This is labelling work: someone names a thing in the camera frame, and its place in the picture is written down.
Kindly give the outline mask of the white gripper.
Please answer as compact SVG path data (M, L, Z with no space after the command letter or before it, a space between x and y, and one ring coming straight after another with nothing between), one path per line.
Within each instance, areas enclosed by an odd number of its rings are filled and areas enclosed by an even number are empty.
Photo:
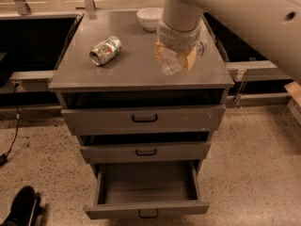
M158 41L155 46L155 58L159 65L168 66L170 57L168 50L182 53L182 69L187 74L192 69L198 56L197 44L201 31L201 24L191 31L178 31L168 26L164 19L159 20L157 28Z

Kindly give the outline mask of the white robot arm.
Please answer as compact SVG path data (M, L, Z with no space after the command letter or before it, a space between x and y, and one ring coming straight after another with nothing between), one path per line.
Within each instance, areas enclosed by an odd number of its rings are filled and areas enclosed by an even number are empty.
M301 0L165 0L159 41L176 53L192 50L205 12L301 82Z

